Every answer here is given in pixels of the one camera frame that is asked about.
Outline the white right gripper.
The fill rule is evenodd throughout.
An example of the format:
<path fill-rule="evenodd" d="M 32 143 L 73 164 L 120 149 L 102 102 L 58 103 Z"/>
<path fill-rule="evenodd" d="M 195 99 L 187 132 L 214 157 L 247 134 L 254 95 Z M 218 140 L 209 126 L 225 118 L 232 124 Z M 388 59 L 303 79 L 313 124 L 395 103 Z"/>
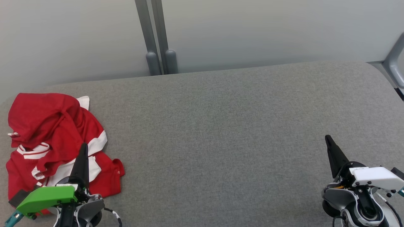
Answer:
<path fill-rule="evenodd" d="M 344 188 L 376 187 L 386 191 L 400 191 L 404 179 L 385 167 L 367 167 L 357 161 L 349 161 L 330 135 L 325 136 L 332 178 Z"/>

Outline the red white basketball jersey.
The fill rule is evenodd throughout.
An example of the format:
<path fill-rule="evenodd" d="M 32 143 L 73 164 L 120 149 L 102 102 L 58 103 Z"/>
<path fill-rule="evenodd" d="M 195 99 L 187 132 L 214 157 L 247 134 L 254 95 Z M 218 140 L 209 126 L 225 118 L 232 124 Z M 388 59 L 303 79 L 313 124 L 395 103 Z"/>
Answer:
<path fill-rule="evenodd" d="M 107 135 L 89 112 L 88 96 L 20 93 L 8 114 L 11 153 L 6 163 L 8 199 L 20 191 L 55 186 L 71 174 L 83 143 L 88 145 L 89 190 L 103 197 L 121 192 L 122 162 L 103 149 Z"/>

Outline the grey metal pole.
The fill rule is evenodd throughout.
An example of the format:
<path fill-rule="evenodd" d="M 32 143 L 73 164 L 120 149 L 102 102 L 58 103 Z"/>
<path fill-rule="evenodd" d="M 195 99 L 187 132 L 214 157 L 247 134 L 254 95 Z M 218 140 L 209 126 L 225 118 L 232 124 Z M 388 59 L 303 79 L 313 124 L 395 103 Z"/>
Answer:
<path fill-rule="evenodd" d="M 134 0 L 137 13 L 140 19 L 140 25 L 147 48 L 146 61 L 151 76 L 162 75 L 160 67 L 160 59 L 157 51 L 157 45 L 153 33 L 153 26 L 150 19 L 150 11 L 148 9 L 147 0 Z"/>
<path fill-rule="evenodd" d="M 176 52 L 169 49 L 162 0 L 151 0 L 164 74 L 178 74 Z"/>

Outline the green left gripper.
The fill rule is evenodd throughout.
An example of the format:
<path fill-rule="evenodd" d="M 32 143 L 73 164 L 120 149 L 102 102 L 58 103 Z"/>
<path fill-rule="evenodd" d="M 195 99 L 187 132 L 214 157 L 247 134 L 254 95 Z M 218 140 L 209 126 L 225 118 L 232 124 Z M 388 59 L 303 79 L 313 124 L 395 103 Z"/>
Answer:
<path fill-rule="evenodd" d="M 77 205 L 85 200 L 89 187 L 89 158 L 88 145 L 80 147 L 71 174 L 60 180 L 54 186 L 44 186 L 30 192 L 16 207 L 22 215 L 32 218 L 37 213 L 51 207 L 61 207 L 64 204 Z"/>

